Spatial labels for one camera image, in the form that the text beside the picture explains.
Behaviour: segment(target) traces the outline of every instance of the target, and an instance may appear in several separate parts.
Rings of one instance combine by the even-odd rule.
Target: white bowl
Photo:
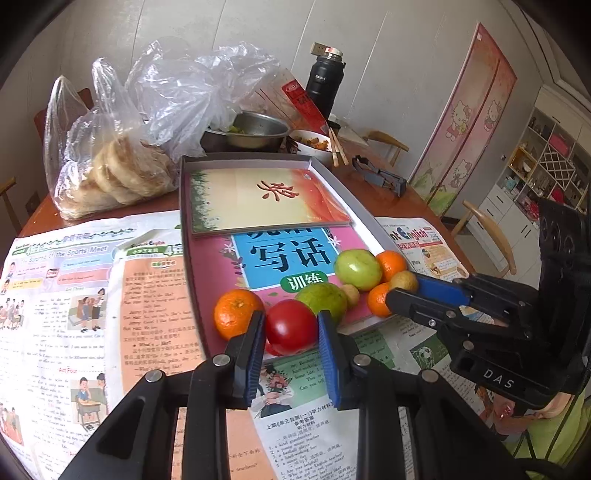
[[[318,138],[320,141],[328,141],[328,151],[326,150],[318,150],[316,148],[309,147],[303,143],[300,143],[294,140],[293,137],[299,137],[303,140],[312,140],[313,138]],[[309,130],[294,130],[292,133],[289,134],[287,137],[287,151],[289,153],[301,154],[301,155],[309,155],[311,157],[316,157],[320,160],[325,167],[332,166],[332,152],[330,150],[331,142],[330,138],[326,135],[317,134],[316,132],[311,132]]]

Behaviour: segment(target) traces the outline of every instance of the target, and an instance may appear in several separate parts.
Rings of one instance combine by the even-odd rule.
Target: newspaper
[[[0,284],[0,427],[35,479],[56,479],[104,420],[105,312],[112,255],[179,224],[151,213],[17,238]]]
[[[415,272],[447,281],[468,277],[468,272],[443,237],[424,218],[376,217],[376,220],[398,245]]]
[[[7,310],[11,327],[0,330],[0,358],[4,365],[19,366],[0,372],[0,401],[7,408],[2,432],[35,480],[57,479],[146,371],[189,371],[203,359],[184,278],[181,232],[175,228],[178,212],[142,217],[17,239],[6,260],[2,282],[11,282],[0,301],[11,298],[10,309],[15,293],[20,301],[22,292],[25,303],[18,312],[16,306],[12,313]],[[417,220],[405,220],[409,231],[428,232],[428,224]],[[426,243],[433,242],[422,244],[429,252],[436,247]],[[49,245],[50,253],[39,245]],[[421,261],[411,249],[402,251],[409,262]],[[433,252],[432,257],[443,256]],[[415,270],[433,274],[421,265],[428,263],[413,263]],[[447,272],[440,261],[437,266]],[[456,271],[461,268],[458,262]],[[20,325],[13,328],[16,315]],[[449,370],[449,356],[433,330],[394,319],[356,335],[356,341],[389,368],[438,370],[477,413],[484,411],[474,384]],[[8,413],[15,406],[16,412]],[[405,411],[400,415],[407,474],[413,478]],[[227,423],[233,479],[355,478],[358,412],[332,406],[317,350],[264,365],[251,408],[227,412]],[[181,412],[175,479],[183,434]]]

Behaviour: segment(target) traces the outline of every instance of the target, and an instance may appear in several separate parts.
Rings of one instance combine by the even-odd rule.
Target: red tomato
[[[267,341],[282,355],[295,355],[318,342],[318,321],[312,310],[298,300],[282,300],[267,311]]]
[[[273,350],[273,347],[269,343],[269,340],[267,340],[267,342],[265,343],[265,352],[267,352],[269,355],[281,356],[281,354],[279,352],[276,352],[275,350]]]

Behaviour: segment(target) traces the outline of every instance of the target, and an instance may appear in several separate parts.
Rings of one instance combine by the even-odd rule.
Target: plastic bag
[[[86,109],[59,77],[47,107],[47,185],[63,218],[131,205],[174,189],[176,166],[104,59],[92,65],[96,106]]]
[[[183,40],[164,37],[142,53],[125,88],[156,144],[176,160],[203,155],[205,130],[227,131],[239,103],[278,69],[275,57],[245,42],[195,57]]]

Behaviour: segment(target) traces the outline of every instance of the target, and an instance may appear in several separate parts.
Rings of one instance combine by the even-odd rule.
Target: red box
[[[552,134],[548,143],[552,145],[556,149],[556,151],[561,154],[564,158],[568,158],[570,147],[566,140],[557,134]]]

